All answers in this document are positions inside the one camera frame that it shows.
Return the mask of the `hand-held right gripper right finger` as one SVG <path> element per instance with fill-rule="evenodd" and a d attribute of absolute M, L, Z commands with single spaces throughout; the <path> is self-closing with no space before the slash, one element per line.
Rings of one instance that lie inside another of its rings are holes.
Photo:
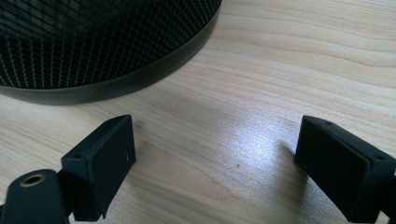
<path fill-rule="evenodd" d="M 302 118 L 295 162 L 347 221 L 396 223 L 396 159 L 325 119 Z"/>

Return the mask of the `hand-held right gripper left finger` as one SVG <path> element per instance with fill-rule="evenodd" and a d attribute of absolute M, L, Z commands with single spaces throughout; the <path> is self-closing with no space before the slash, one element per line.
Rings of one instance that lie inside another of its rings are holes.
<path fill-rule="evenodd" d="M 76 221 L 105 217 L 135 161 L 132 117 L 102 123 L 62 157 L 66 211 Z"/>

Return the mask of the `black mesh metal basket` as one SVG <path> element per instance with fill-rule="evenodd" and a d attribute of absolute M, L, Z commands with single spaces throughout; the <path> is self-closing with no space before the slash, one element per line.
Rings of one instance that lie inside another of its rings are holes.
<path fill-rule="evenodd" d="M 0 94 L 102 101 L 170 75 L 212 34 L 222 0 L 0 0 Z"/>

